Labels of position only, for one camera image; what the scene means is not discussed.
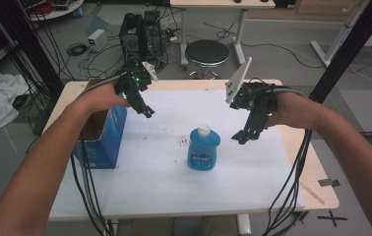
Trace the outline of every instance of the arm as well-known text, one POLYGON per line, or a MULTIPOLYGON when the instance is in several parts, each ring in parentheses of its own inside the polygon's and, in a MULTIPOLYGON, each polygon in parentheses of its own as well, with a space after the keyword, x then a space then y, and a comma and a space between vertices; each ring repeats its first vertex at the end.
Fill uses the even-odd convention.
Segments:
POLYGON ((87 92, 70 103, 42 134, 0 199, 0 235, 43 235, 73 146, 90 115, 129 106, 115 84, 87 92))
POLYGON ((372 225, 372 145, 334 111, 292 92, 278 94, 268 122, 318 132, 330 147, 372 225))

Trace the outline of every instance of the blue box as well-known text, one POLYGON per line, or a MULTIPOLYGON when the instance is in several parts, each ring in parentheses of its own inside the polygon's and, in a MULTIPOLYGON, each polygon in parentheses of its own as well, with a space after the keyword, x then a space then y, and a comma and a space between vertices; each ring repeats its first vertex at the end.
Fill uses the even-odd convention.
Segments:
MULTIPOLYGON (((115 168, 126 118, 127 108, 123 106, 115 106, 91 115, 83 129, 83 135, 92 169, 115 168)), ((80 160, 82 153, 83 144, 78 140, 73 155, 80 160)))

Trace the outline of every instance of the black stool seat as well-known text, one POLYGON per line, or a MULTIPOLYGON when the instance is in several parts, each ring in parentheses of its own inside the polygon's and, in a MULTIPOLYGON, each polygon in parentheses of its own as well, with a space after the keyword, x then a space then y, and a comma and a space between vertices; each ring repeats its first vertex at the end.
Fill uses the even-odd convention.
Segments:
POLYGON ((188 60, 202 66, 217 66, 228 59, 229 50, 220 42, 214 40, 197 40, 187 45, 186 57, 188 60))

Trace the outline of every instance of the round stool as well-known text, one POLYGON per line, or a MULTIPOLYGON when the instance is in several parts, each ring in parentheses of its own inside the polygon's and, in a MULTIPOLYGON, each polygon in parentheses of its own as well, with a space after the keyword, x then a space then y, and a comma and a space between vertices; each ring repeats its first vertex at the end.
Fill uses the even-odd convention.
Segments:
POLYGON ((195 80, 206 79, 208 74, 215 77, 212 79, 220 79, 219 75, 209 70, 209 68, 217 67, 224 63, 229 56, 228 48, 215 40, 197 40, 187 45, 186 59, 202 68, 201 71, 194 71, 189 74, 188 79, 193 77, 195 80))

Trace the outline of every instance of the bottle label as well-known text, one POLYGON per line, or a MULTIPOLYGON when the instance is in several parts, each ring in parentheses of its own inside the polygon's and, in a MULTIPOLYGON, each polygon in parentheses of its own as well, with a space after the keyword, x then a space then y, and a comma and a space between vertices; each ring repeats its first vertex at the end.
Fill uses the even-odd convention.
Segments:
POLYGON ((195 165, 211 165, 213 159, 200 151, 193 151, 191 154, 191 162, 195 165))

